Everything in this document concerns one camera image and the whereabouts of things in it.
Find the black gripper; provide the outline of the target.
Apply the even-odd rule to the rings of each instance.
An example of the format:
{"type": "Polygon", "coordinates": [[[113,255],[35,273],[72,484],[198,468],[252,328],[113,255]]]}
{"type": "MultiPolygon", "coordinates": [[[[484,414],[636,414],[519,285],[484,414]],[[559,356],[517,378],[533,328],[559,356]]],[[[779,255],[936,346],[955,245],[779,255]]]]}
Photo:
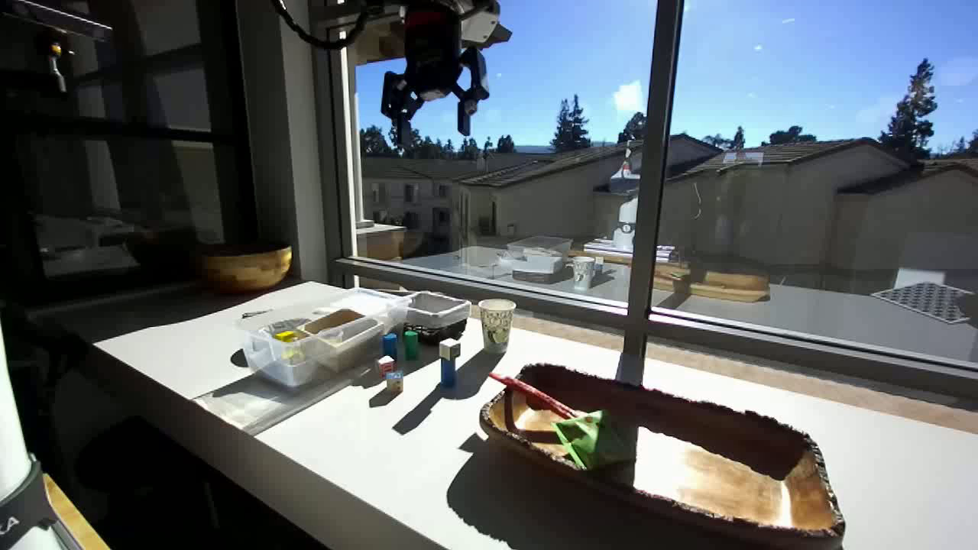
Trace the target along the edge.
{"type": "Polygon", "coordinates": [[[477,105],[490,98],[484,53],[501,41],[497,0],[407,0],[402,72],[386,72],[381,112],[395,139],[410,139],[410,120],[435,98],[458,98],[458,131],[471,134],[477,105]]]}

